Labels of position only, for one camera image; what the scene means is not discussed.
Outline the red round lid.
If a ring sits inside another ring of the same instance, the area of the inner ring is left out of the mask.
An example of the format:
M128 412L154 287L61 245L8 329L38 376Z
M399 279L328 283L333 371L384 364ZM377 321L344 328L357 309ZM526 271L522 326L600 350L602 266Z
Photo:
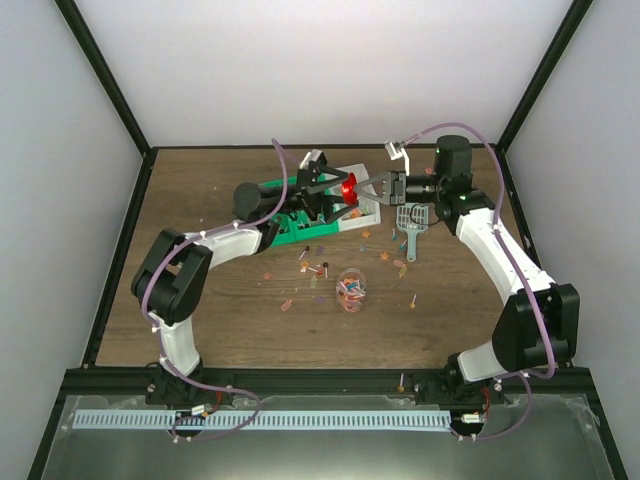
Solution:
M354 173L349 173L346 180L341 184L341 195L345 205L356 206L359 203L358 194L355 190L357 178Z

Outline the white candy bin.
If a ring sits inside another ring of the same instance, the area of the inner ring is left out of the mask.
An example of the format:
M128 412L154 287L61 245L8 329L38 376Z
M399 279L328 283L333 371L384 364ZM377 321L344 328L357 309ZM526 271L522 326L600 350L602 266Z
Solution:
M345 167L338 167L339 170L344 172L354 173L357 182L369 177L367 168L363 163L348 165ZM328 175L321 175L320 179L328 179ZM325 190L326 195L341 196L341 187L336 186ZM336 222L339 225L339 232L346 232L356 229L366 229L381 223L380 205L376 202L368 200L366 198L358 196L359 204L352 212L344 215Z

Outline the light blue slotted scoop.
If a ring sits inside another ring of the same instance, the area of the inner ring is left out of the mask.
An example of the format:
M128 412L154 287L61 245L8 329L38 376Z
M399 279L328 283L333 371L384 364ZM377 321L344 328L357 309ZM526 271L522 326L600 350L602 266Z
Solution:
M396 207L396 227L407 236L406 258L410 263L417 260L418 236L429 228L427 204L406 203Z

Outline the green candy bin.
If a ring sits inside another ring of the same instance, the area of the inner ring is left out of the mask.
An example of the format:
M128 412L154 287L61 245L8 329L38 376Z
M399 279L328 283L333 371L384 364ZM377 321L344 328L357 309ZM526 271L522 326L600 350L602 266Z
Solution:
M272 200L273 204L276 204L279 200L282 186L282 180L268 181L259 185L261 192L265 193L267 199ZM302 219L302 214L300 210L296 210L293 206L293 196L290 192L294 186L295 180L293 177L290 177L288 179L288 195L286 200L278 213L271 218L271 222L275 222L278 227L273 246L291 244L296 241L297 228L299 221Z
M334 235L339 232L337 222L325 223L322 214L317 220L312 220L303 210L296 212L296 220L292 222L291 226L292 233L298 242Z

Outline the clear plastic cup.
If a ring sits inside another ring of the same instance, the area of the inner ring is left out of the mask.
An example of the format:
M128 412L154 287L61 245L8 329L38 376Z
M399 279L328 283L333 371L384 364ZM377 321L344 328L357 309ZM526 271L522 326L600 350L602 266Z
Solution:
M356 313L366 298L366 278L361 270L348 268L338 277L335 285L336 300L347 313Z

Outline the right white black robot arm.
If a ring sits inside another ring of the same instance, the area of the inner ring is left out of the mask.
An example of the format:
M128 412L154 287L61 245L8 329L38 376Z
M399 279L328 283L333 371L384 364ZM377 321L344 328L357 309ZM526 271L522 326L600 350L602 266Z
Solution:
M437 219L479 261L503 303L490 340L449 357L442 371L447 396L465 403L490 380L518 373L553 376L577 350L580 297L541 269L510 235L499 207L473 185L472 147L460 135L436 141L433 170L388 171L347 181L345 196L400 208L433 205Z

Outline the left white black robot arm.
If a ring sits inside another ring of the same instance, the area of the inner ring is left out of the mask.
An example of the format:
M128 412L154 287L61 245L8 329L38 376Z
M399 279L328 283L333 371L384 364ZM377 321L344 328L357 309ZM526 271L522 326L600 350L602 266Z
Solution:
M136 272L131 293L152 325L160 346L159 364L168 374L170 393L181 403L196 402L204 392L202 359L195 347L192 317L210 270L269 248L278 231L277 215L303 211L333 223L359 206L356 175L304 161L294 182L268 186L244 182L233 195L235 219L222 227L186 234L159 233Z

